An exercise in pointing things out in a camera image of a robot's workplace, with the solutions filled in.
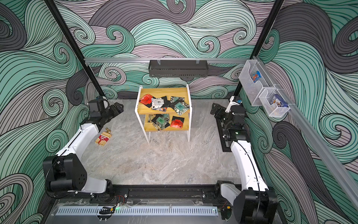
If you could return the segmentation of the jasmine tea bag front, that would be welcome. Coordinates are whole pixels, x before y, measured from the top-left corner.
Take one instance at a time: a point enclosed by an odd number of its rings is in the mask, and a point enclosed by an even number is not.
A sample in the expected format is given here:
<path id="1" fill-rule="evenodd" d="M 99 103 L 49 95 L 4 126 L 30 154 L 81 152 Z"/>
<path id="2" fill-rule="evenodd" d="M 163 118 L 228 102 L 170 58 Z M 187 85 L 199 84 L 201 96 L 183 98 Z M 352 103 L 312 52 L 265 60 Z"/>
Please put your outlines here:
<path id="1" fill-rule="evenodd" d="M 190 106 L 185 102 L 178 102 L 174 105 L 175 112 L 181 116 L 189 110 Z"/>

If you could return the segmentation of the jasmine tea bag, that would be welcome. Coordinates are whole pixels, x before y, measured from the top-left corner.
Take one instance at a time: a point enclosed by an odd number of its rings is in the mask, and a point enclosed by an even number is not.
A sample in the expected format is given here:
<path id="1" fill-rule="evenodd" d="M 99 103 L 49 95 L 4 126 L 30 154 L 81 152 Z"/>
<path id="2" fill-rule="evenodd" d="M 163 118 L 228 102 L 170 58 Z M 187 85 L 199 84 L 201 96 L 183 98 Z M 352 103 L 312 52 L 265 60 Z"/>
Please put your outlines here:
<path id="1" fill-rule="evenodd" d="M 175 112 L 181 116 L 189 110 L 190 106 L 185 102 L 178 102 L 174 105 Z"/>
<path id="2" fill-rule="evenodd" d="M 174 97 L 174 96 L 171 96 L 171 99 L 170 99 L 170 103 L 171 104 L 177 104 L 179 102 L 184 102 L 185 101 L 185 98 L 184 97 Z"/>

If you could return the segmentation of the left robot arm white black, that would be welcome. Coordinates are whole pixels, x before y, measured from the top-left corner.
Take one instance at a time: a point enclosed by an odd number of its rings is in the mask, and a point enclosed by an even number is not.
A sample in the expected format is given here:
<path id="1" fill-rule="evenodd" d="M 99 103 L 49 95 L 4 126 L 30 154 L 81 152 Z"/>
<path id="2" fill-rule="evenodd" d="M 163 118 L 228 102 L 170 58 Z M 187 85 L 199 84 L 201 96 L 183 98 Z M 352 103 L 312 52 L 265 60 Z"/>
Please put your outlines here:
<path id="1" fill-rule="evenodd" d="M 112 182 L 90 177 L 81 158 L 90 141 L 106 123 L 124 111 L 124 106 L 120 103 L 106 105 L 101 100 L 93 100 L 89 103 L 89 108 L 89 118 L 83 120 L 69 142 L 55 156 L 49 156 L 43 161 L 46 192 L 114 194 Z"/>

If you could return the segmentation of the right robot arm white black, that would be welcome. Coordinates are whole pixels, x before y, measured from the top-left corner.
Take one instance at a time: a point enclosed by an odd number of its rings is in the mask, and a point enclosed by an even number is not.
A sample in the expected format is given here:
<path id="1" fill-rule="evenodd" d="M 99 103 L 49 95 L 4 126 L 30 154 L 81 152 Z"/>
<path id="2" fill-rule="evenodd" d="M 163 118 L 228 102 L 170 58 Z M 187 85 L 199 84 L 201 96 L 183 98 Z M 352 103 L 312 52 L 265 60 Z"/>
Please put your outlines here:
<path id="1" fill-rule="evenodd" d="M 272 224 L 278 199 L 256 165 L 248 128 L 244 125 L 245 108 L 242 105 L 225 108 L 213 103 L 210 113 L 220 125 L 222 139 L 234 155 L 241 178 L 240 189 L 228 181 L 216 184 L 216 195 L 232 206 L 228 220 L 237 224 Z"/>

